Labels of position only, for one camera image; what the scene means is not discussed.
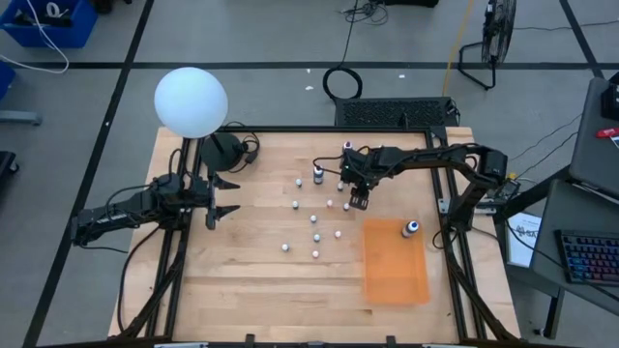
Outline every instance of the white ball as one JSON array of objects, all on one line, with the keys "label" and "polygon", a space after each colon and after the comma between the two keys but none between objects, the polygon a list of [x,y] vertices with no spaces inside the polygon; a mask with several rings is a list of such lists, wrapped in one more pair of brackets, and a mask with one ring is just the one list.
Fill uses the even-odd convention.
[{"label": "white ball", "polygon": [[169,72],[157,85],[155,110],[171,131],[200,138],[221,126],[228,113],[228,97],[210,73],[181,68]]}]

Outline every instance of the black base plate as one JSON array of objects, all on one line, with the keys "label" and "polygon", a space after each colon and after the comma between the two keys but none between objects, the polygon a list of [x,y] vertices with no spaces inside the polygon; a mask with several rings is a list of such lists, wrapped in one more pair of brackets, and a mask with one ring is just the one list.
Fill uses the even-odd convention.
[{"label": "black base plate", "polygon": [[200,156],[202,156],[204,164],[215,171],[226,171],[234,168],[243,156],[241,141],[230,133],[215,135],[223,148],[222,154],[215,145],[212,136],[204,141],[204,145],[200,149]]}]

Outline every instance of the wooden table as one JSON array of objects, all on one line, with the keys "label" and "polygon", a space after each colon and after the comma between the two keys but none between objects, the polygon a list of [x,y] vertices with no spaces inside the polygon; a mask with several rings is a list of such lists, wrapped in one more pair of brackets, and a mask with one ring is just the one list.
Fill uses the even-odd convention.
[{"label": "wooden table", "polygon": [[[381,181],[364,212],[341,208],[349,193],[337,192],[336,175],[326,173],[321,186],[312,182],[311,160],[338,156],[346,140],[355,147],[388,144],[414,149],[426,148],[424,136],[269,132],[258,137],[257,161],[240,173],[221,174],[241,188],[218,191],[218,205],[240,204],[242,208],[222,219],[214,231],[204,225],[205,211],[193,213],[174,340],[243,341],[246,334],[255,334],[262,342],[379,343],[386,335],[394,335],[400,343],[458,342],[445,256],[430,241],[439,230],[430,171],[410,170],[394,180]],[[466,128],[448,129],[448,137],[450,143],[473,140]],[[167,171],[169,155],[181,142],[169,130],[160,129],[147,178]],[[338,162],[325,162],[325,166],[337,169]],[[443,191],[448,192],[441,173]],[[202,175],[206,177],[204,167]],[[296,178],[304,181],[301,189],[295,186]],[[460,191],[467,183],[457,173]],[[326,207],[327,199],[334,201],[334,208]],[[301,205],[297,211],[291,208],[294,200]],[[316,224],[310,223],[311,215],[318,216]],[[414,218],[424,226],[428,304],[366,303],[361,251],[365,218]],[[474,226],[494,233],[490,217],[476,216]],[[152,228],[145,225],[136,230],[132,246]],[[339,240],[333,237],[336,230],[342,232]],[[319,244],[312,239],[314,233],[322,236]],[[144,244],[129,266],[126,323],[152,293],[162,235]],[[468,241],[480,295],[504,326],[519,336],[498,244],[475,232],[468,233]],[[289,252],[281,251],[283,243],[290,244]],[[320,251],[318,259],[311,256],[315,249]],[[461,293],[468,334],[474,336],[468,298]],[[166,307],[167,299],[162,301],[158,333],[162,333]],[[113,320],[110,334],[117,332]]]}]

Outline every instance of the metal leg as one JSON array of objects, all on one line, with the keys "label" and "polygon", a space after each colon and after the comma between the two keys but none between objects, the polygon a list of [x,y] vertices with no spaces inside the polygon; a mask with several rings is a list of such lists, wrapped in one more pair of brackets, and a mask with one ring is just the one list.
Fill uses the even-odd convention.
[{"label": "metal leg", "polygon": [[485,83],[483,83],[482,81],[480,81],[477,77],[473,76],[472,74],[465,72],[462,69],[462,60],[464,58],[464,51],[468,48],[471,47],[475,47],[478,45],[481,45],[482,42],[478,42],[478,43],[470,43],[470,44],[466,44],[463,47],[460,48],[460,52],[459,52],[459,61],[457,64],[457,70],[459,72],[461,72],[464,76],[470,78],[473,82],[477,83],[478,85],[484,87],[485,90],[490,90],[492,88],[494,88],[494,86],[496,86],[496,64],[495,63],[490,63],[490,69],[492,70],[492,85],[488,86]]},{"label": "metal leg", "polygon": [[0,123],[25,123],[38,126],[42,121],[36,112],[0,110]]},{"label": "metal leg", "polygon": [[557,331],[559,330],[559,317],[561,316],[564,297],[565,290],[560,289],[557,297],[553,297],[552,300],[550,300],[550,308],[548,309],[548,317],[545,320],[545,327],[535,330],[535,334],[542,335],[549,339],[556,338]]},{"label": "metal leg", "polygon": [[510,218],[522,212],[529,206],[541,201],[548,196],[550,184],[553,180],[567,181],[570,178],[570,166],[566,165],[563,169],[544,179],[541,183],[528,189],[518,197],[511,199],[503,208],[502,218]]}]

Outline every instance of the small bottle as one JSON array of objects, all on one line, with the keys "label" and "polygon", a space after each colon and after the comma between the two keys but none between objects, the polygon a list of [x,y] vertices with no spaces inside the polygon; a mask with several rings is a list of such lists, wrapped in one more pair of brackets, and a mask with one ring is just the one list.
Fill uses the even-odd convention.
[{"label": "small bottle", "polygon": [[322,179],[325,175],[325,172],[322,170],[321,167],[319,166],[315,166],[313,168],[313,182],[317,185],[322,184]]},{"label": "small bottle", "polygon": [[412,220],[412,221],[406,223],[404,228],[402,228],[402,237],[408,238],[408,237],[412,236],[418,230],[419,230],[419,223],[417,223],[417,221],[415,221],[415,220]]}]

